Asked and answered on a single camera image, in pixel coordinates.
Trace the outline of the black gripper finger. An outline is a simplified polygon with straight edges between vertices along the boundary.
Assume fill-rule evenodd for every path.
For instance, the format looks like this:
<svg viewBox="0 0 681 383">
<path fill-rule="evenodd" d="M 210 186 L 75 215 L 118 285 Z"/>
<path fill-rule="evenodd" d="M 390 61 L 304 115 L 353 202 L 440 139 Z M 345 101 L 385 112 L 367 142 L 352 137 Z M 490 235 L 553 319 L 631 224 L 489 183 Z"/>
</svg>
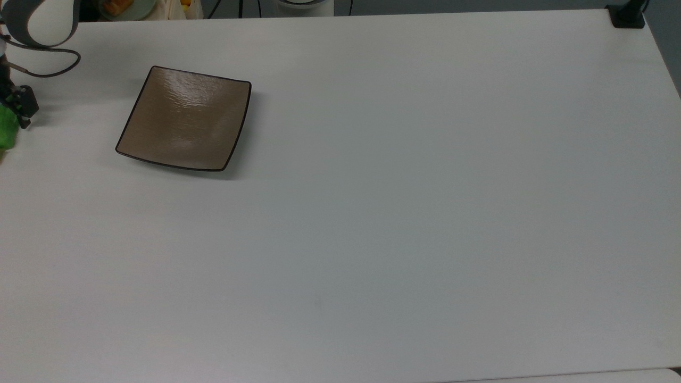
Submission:
<svg viewBox="0 0 681 383">
<path fill-rule="evenodd" d="M 27 129 L 31 124 L 31 117 L 39 111 L 34 90 L 27 85 L 9 86 L 7 107 L 17 117 L 21 129 Z"/>
</svg>

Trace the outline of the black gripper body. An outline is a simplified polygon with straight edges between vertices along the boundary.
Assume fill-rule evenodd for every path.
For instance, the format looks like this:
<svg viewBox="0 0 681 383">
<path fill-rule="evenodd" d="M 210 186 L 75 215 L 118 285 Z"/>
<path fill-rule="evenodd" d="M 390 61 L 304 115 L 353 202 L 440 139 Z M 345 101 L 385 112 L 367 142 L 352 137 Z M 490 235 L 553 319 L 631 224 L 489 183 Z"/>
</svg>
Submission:
<svg viewBox="0 0 681 383">
<path fill-rule="evenodd" d="M 1 56 L 1 100 L 5 104 L 7 98 L 13 92 L 14 83 L 11 80 L 11 70 L 7 65 L 7 58 L 5 54 Z"/>
</svg>

